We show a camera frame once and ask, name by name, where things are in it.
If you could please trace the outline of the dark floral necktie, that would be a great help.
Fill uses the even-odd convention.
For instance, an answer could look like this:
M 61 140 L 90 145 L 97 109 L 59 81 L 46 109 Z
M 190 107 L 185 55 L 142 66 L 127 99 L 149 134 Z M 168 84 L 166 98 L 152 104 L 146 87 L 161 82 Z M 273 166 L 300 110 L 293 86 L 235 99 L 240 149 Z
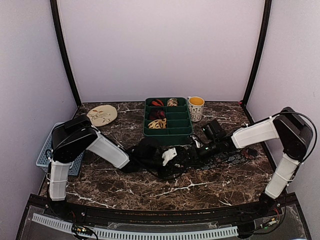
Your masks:
M 254 160 L 258 156 L 258 151 L 251 148 L 236 149 L 232 152 L 222 152 L 211 156 L 205 160 L 184 159 L 181 163 L 175 163 L 173 165 L 174 170 L 196 169 L 196 170 L 208 170 L 216 167 L 223 167 L 227 165 L 238 165 L 249 160 Z

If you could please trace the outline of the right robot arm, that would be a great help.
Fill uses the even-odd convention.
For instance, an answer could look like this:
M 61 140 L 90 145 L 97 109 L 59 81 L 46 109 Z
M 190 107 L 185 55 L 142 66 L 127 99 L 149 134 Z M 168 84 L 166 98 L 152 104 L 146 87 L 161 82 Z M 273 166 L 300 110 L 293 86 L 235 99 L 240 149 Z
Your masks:
M 285 107 L 280 112 L 230 132 L 225 132 L 216 120 L 205 125 L 203 131 L 210 141 L 200 147 L 193 145 L 191 156 L 196 161 L 256 144 L 278 141 L 281 145 L 281 158 L 262 193 L 266 198 L 255 205 L 255 213 L 260 217 L 266 217 L 274 210 L 273 200 L 294 180 L 298 169 L 314 151 L 318 140 L 314 122 L 291 107 Z

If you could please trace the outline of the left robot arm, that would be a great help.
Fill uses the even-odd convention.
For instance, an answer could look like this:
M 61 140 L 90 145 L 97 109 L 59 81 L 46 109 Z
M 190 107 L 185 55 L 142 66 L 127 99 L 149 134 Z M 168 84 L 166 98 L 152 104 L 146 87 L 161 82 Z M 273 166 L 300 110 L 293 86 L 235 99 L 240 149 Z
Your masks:
M 54 127 L 51 140 L 48 197 L 53 201 L 51 210 L 60 218 L 67 218 L 71 213 L 70 206 L 64 202 L 69 169 L 84 151 L 96 154 L 123 173 L 143 169 L 165 181 L 175 180 L 185 173 L 189 160 L 184 147 L 163 150 L 152 137 L 145 137 L 137 145 L 124 149 L 93 126 L 86 115 Z

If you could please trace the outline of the yellow patterned rolled tie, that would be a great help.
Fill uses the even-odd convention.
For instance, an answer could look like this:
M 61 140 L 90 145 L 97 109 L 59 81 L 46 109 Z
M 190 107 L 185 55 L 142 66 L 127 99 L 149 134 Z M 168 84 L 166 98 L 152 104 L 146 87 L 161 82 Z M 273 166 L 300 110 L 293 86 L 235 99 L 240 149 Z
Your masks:
M 148 124 L 149 129 L 166 129 L 167 128 L 167 119 L 157 119 L 153 120 Z

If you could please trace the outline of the maroon navy striped rolled tie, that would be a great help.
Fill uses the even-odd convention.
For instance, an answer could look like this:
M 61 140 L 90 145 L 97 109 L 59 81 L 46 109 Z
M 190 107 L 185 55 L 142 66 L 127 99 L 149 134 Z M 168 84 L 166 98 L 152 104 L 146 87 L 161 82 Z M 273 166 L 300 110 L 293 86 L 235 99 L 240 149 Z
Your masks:
M 149 120 L 163 120 L 166 118 L 166 114 L 163 110 L 157 110 L 151 111 L 148 115 Z

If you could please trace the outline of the green compartment organizer tray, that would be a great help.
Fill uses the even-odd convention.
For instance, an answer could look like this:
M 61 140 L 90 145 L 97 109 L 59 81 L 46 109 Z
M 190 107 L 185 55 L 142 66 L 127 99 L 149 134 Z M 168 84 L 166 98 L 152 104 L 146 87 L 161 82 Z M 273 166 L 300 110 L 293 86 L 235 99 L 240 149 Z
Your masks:
M 179 106 L 167 106 L 171 98 L 178 99 Z M 164 106 L 150 106 L 153 99 L 160 99 Z M 166 129 L 149 129 L 149 113 L 163 110 L 167 119 Z M 150 97 L 145 100 L 143 134 L 145 137 L 156 139 L 161 146 L 189 145 L 193 134 L 193 124 L 190 118 L 187 100 L 183 97 Z

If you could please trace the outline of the white mug yellow inside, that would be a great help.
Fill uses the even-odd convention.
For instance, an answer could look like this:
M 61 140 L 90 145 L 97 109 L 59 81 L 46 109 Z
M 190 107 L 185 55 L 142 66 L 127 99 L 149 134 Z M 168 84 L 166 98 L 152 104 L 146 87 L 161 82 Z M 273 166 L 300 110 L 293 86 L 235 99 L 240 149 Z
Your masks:
M 192 122 L 199 122 L 203 116 L 205 101 L 199 96 L 188 96 L 187 105 Z

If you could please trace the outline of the red navy striped rolled tie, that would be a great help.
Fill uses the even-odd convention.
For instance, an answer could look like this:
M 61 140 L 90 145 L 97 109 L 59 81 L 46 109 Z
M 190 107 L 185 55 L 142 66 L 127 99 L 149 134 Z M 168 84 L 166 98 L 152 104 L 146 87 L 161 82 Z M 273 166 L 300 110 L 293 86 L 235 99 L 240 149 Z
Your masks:
M 151 100 L 151 102 L 149 103 L 150 106 L 153 107 L 163 107 L 164 103 L 162 100 L 158 99 L 158 98 L 154 98 Z

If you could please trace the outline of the floral cream rolled tie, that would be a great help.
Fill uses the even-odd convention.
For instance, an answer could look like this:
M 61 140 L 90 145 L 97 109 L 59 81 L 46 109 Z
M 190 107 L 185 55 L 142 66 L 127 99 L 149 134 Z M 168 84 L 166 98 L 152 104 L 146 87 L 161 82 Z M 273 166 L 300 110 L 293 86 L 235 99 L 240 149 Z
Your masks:
M 177 98 L 170 98 L 167 101 L 167 106 L 168 107 L 178 107 L 179 106 L 179 101 Z

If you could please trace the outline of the round bird-pattern plate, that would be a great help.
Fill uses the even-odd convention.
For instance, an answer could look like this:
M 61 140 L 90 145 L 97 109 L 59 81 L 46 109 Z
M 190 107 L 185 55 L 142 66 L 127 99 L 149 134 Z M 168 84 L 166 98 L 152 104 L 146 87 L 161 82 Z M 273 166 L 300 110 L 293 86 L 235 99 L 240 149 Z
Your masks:
M 87 113 L 87 117 L 95 127 L 108 125 L 113 122 L 117 116 L 117 109 L 109 104 L 97 106 Z

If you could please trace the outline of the light blue plastic basket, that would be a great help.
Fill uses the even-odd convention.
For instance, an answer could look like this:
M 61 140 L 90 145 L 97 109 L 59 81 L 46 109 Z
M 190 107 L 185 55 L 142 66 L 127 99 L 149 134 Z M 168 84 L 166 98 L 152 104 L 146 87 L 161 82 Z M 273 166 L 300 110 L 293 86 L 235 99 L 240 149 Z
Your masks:
M 65 140 L 71 134 L 64 130 L 64 122 L 57 122 L 53 125 L 50 134 L 48 135 L 45 143 L 37 157 L 36 166 L 41 168 L 45 173 L 48 172 L 49 163 L 51 163 L 52 153 L 57 148 L 58 144 Z M 78 176 L 80 172 L 80 167 L 84 157 L 84 151 L 78 155 L 71 166 L 69 167 L 69 176 Z

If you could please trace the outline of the black front rail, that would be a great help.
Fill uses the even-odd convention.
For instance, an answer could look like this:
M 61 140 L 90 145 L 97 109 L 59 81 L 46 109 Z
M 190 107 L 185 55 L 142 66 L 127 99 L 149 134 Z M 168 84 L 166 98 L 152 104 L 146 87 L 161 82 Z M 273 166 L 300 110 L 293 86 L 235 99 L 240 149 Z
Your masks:
M 142 211 L 122 210 L 94 207 L 75 203 L 68 203 L 68 208 L 75 213 L 75 221 L 90 227 L 107 226 L 109 223 L 125 223 L 137 225 L 182 225 L 206 222 L 223 224 L 246 224 L 259 218 L 257 214 L 249 214 L 258 206 L 251 202 L 235 206 L 215 207 L 181 211 Z

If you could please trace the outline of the right black frame post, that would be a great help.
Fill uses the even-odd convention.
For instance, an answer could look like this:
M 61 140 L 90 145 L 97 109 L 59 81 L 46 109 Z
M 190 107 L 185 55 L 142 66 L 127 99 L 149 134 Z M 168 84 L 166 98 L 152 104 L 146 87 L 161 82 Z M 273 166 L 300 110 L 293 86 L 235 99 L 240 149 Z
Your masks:
M 264 45 L 265 45 L 265 40 L 267 36 L 267 31 L 268 31 L 268 25 L 269 25 L 269 20 L 270 20 L 270 15 L 271 15 L 271 8 L 272 8 L 272 0 L 265 0 L 264 1 L 264 8 L 263 8 L 263 15 L 262 15 L 262 21 L 261 21 L 261 27 L 260 27 L 260 32 L 259 32 L 259 37 L 258 37 L 258 42 L 257 42 L 257 47 L 255 50 L 255 55 L 252 63 L 252 68 L 250 71 L 250 75 L 248 78 L 247 86 L 244 92 L 243 99 L 241 100 L 241 106 L 243 108 L 246 108 L 255 84 L 255 80 L 257 77 L 258 69 L 260 66 L 263 50 L 264 50 Z

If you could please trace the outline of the black frame post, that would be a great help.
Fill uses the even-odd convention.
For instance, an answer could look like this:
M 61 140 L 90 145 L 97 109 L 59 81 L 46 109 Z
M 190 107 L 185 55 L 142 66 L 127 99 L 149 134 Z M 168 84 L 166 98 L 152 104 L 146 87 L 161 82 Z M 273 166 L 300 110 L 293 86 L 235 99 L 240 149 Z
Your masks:
M 250 71 L 250 75 L 248 78 L 247 86 L 244 92 L 243 99 L 241 100 L 241 106 L 243 108 L 246 108 L 255 84 L 255 80 L 257 77 L 258 69 L 260 66 L 263 50 L 264 50 L 264 45 L 265 45 L 265 40 L 267 36 L 267 31 L 268 31 L 268 25 L 269 25 L 269 20 L 270 20 L 270 15 L 271 15 L 271 8 L 272 8 L 272 0 L 265 0 L 264 1 L 264 8 L 263 8 L 263 15 L 262 15 L 262 21 L 261 21 L 261 27 L 260 27 L 260 32 L 259 32 L 259 37 L 258 37 L 258 42 L 257 42 L 257 47 L 255 50 L 255 55 L 252 63 L 252 68 Z
M 63 29 L 62 29 L 62 24 L 60 20 L 60 14 L 59 14 L 59 9 L 58 9 L 58 1 L 57 0 L 50 0 L 50 8 L 51 8 L 51 15 L 53 19 L 53 25 L 54 25 L 54 30 L 56 34 L 56 39 L 62 59 L 62 63 L 64 66 L 64 70 L 67 76 L 68 84 L 70 86 L 71 92 L 73 99 L 75 101 L 75 104 L 77 107 L 80 107 L 82 105 L 82 101 L 80 98 L 80 94 L 78 92 L 77 86 L 76 86 L 76 81 L 74 79 L 73 73 L 72 73 L 72 68 L 71 64 L 69 61 L 69 56 L 67 53 L 67 47 L 65 44 L 65 39 L 63 35 Z

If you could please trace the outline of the left black frame post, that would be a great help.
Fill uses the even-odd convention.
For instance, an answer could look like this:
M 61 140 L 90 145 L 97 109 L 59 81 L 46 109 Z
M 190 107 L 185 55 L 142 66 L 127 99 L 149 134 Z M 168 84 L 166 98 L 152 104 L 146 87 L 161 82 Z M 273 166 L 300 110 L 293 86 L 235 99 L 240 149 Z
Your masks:
M 67 53 L 67 47 L 65 44 L 65 39 L 63 35 L 63 29 L 62 29 L 62 24 L 60 20 L 60 14 L 59 14 L 59 9 L 58 9 L 58 1 L 57 0 L 50 0 L 50 8 L 51 8 L 51 15 L 53 19 L 53 25 L 54 25 L 54 30 L 56 34 L 56 39 L 62 59 L 62 63 L 64 66 L 64 70 L 67 76 L 68 84 L 70 86 L 71 92 L 73 99 L 75 101 L 75 104 L 77 107 L 80 107 L 82 105 L 82 101 L 80 98 L 80 94 L 78 92 L 77 86 L 76 86 L 76 81 L 74 79 L 73 73 L 72 73 L 72 68 L 71 64 L 69 61 L 69 56 Z

